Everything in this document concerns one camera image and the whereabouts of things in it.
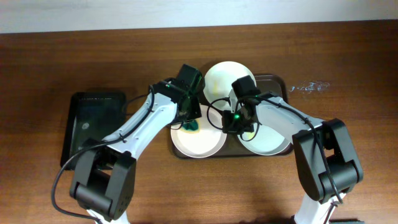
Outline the green and yellow sponge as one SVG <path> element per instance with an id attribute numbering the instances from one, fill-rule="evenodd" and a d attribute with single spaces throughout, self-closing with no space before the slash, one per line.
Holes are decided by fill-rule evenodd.
<path id="1" fill-rule="evenodd" d="M 197 120 L 187 121 L 186 123 L 182 124 L 182 129 L 186 132 L 195 132 L 199 130 L 199 123 Z"/>

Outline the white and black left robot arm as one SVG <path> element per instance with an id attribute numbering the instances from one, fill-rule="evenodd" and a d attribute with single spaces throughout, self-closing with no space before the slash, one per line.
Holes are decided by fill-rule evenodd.
<path id="1" fill-rule="evenodd" d="M 70 196 L 87 211 L 84 217 L 95 223 L 127 223 L 136 164 L 144 149 L 166 125 L 200 115 L 194 91 L 170 84 L 150 86 L 144 104 L 120 128 L 73 155 Z"/>

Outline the white plate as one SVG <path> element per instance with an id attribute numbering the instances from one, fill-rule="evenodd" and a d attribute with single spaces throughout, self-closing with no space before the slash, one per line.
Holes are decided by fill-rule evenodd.
<path id="1" fill-rule="evenodd" d="M 205 88 L 203 94 L 209 103 L 213 101 L 229 97 L 233 103 L 237 100 L 233 92 L 232 83 L 237 79 L 250 76 L 257 85 L 252 72 L 243 64 L 232 61 L 217 63 L 212 66 L 205 75 Z"/>
<path id="2" fill-rule="evenodd" d="M 199 123 L 199 130 L 193 133 L 182 129 L 182 124 L 175 124 L 171 127 L 171 139 L 177 149 L 184 155 L 192 158 L 210 157 L 218 152 L 226 141 L 227 134 L 212 126 L 221 126 L 220 113 L 208 106 L 200 105 L 201 117 L 196 120 Z"/>

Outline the pale grey plate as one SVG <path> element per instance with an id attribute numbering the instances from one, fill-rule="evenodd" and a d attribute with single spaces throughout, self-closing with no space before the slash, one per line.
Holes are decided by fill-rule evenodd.
<path id="1" fill-rule="evenodd" d="M 274 129 L 253 124 L 253 132 L 244 132 L 238 135 L 238 140 L 249 151 L 261 156 L 275 156 L 285 153 L 290 148 L 290 142 Z"/>

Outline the white plate back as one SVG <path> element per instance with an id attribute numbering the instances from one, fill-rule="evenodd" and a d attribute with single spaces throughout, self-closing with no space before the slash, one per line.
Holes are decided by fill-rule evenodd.
<path id="1" fill-rule="evenodd" d="M 243 64 L 232 61 L 217 63 L 212 66 L 205 75 L 205 88 L 203 94 L 209 103 L 213 101 L 229 97 L 233 103 L 237 100 L 233 92 L 232 83 L 237 79 L 250 76 L 257 85 L 252 72 Z"/>

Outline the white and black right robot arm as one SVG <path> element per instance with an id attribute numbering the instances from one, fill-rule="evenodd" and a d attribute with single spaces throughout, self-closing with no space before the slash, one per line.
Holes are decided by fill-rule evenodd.
<path id="1" fill-rule="evenodd" d="M 342 120 L 311 117 L 271 93 L 238 98 L 222 113 L 222 130 L 242 135 L 267 126 L 294 147 L 300 184 L 305 191 L 294 223 L 329 223 L 343 198 L 363 180 L 364 172 Z"/>

